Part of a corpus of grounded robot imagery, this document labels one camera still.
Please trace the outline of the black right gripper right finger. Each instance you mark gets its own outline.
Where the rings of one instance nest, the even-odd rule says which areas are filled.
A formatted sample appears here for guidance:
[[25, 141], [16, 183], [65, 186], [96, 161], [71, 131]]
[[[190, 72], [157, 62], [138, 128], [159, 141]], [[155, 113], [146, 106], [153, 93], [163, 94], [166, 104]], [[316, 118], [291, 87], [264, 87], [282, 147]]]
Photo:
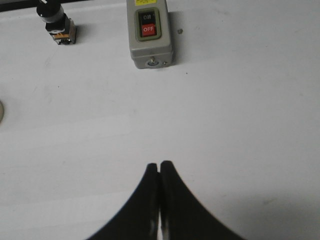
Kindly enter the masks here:
[[164, 240], [240, 240], [188, 189], [174, 164], [160, 164], [160, 215]]

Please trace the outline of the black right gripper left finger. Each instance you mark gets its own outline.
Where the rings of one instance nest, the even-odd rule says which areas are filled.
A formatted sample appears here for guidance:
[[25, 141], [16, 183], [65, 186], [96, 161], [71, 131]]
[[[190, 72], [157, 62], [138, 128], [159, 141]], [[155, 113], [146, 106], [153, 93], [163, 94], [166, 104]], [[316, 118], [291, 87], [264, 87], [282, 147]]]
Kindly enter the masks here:
[[115, 214], [90, 240], [156, 240], [159, 226], [160, 179], [155, 163], [149, 163], [138, 186]]

